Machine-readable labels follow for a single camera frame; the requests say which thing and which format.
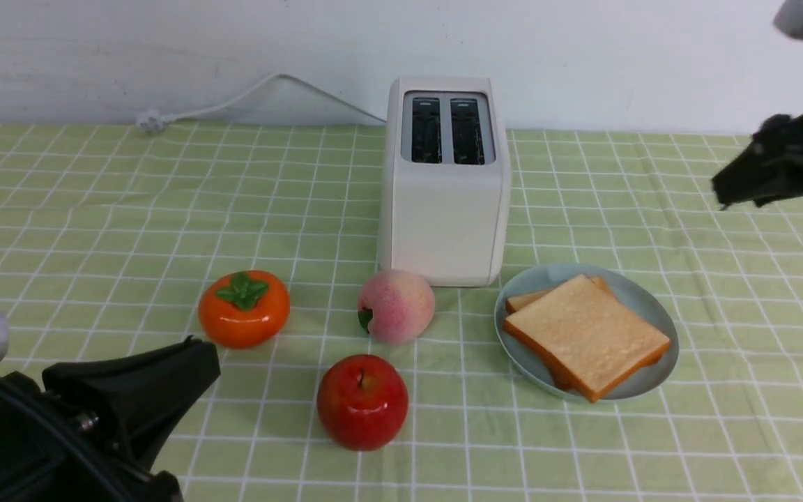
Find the toaster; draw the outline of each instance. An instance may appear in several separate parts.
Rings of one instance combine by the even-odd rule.
[[[396,79],[386,114],[379,267],[420,274],[436,287],[491,284],[503,261],[511,180],[490,79]]]

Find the power cord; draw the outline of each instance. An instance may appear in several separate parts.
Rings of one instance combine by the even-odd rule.
[[[324,89],[315,86],[312,83],[307,82],[307,80],[303,80],[300,77],[296,77],[291,75],[290,73],[268,73],[268,75],[262,77],[261,79],[257,80],[257,82],[253,83],[252,86],[249,86],[244,92],[240,93],[239,95],[235,96],[235,98],[229,99],[226,102],[221,102],[219,105],[213,105],[208,108],[201,108],[200,110],[194,110],[191,112],[181,112],[181,114],[161,114],[160,110],[156,108],[149,108],[146,111],[141,112],[138,114],[136,118],[136,125],[140,130],[144,131],[148,134],[156,134],[160,133],[163,130],[166,130],[166,127],[170,123],[175,123],[175,121],[180,121],[182,119],[198,117],[200,115],[205,114],[214,114],[214,112],[220,112],[229,106],[235,105],[236,102],[246,98],[246,96],[251,95],[257,89],[261,88],[265,84],[271,82],[274,79],[290,79],[294,80],[295,82],[299,82],[306,86],[307,88],[314,89],[316,92],[319,92],[328,98],[331,98],[337,102],[341,102],[343,105],[349,106],[351,109],[360,112],[361,114],[365,114],[370,118],[373,118],[376,121],[381,121],[381,123],[386,122],[386,118],[376,116],[375,114],[371,114],[367,110],[363,108],[359,108],[359,106],[351,104],[351,102],[346,101],[343,98],[338,98]]]
[[[57,439],[61,446],[86,467],[89,474],[101,484],[102,488],[114,498],[115,502],[133,502],[136,500],[130,490],[125,488],[125,485],[105,464],[98,452],[93,450],[89,443],[83,441],[76,431],[70,429],[60,416],[57,416],[47,407],[39,406],[38,403],[26,397],[22,391],[10,384],[9,381],[4,381],[3,379],[0,379],[0,403],[7,404],[7,406],[11,406],[23,413],[45,429],[53,438]]]

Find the white cable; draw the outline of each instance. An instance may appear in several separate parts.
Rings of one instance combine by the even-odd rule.
[[[200,110],[194,110],[192,112],[181,112],[181,114],[161,114],[160,110],[156,108],[149,108],[146,111],[141,112],[138,114],[136,125],[140,130],[143,130],[147,133],[157,133],[162,132],[165,130],[166,126],[170,123],[174,123],[174,121],[180,121],[182,119],[188,119],[192,117],[198,117],[199,115],[204,114],[214,114],[214,112],[220,112],[229,106],[235,105],[236,102],[246,98],[246,96],[251,95],[255,92],[256,89],[261,88],[265,84],[271,82],[274,79],[290,79],[295,80],[303,84],[303,86],[308,86],[308,88],[314,89],[319,93],[327,96],[328,98],[334,99],[335,101],[341,102],[342,104],[350,107],[351,109],[360,112],[361,114],[365,114],[374,120],[381,121],[381,123],[385,123],[386,119],[383,117],[378,117],[375,114],[371,114],[367,110],[363,110],[359,108],[357,105],[351,104],[351,102],[346,101],[345,99],[338,98],[333,94],[330,94],[324,89],[315,86],[312,83],[306,82],[306,80],[300,79],[294,75],[289,73],[268,73],[268,75],[262,77],[261,79],[257,80],[257,82],[253,83],[252,86],[249,86],[244,92],[235,96],[235,98],[229,99],[226,102],[221,102],[219,105],[213,105],[208,108],[201,108]]]

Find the white wall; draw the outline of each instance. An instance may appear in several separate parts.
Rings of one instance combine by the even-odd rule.
[[[803,111],[781,0],[0,0],[0,121],[133,121],[289,71],[377,115],[399,74],[489,76],[510,127],[755,130]],[[233,118],[363,117],[289,82]]]

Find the peach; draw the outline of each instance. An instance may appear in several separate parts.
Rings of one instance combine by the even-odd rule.
[[[436,313],[436,294],[418,274],[386,270],[361,287],[358,319],[375,340],[401,345],[427,329]]]

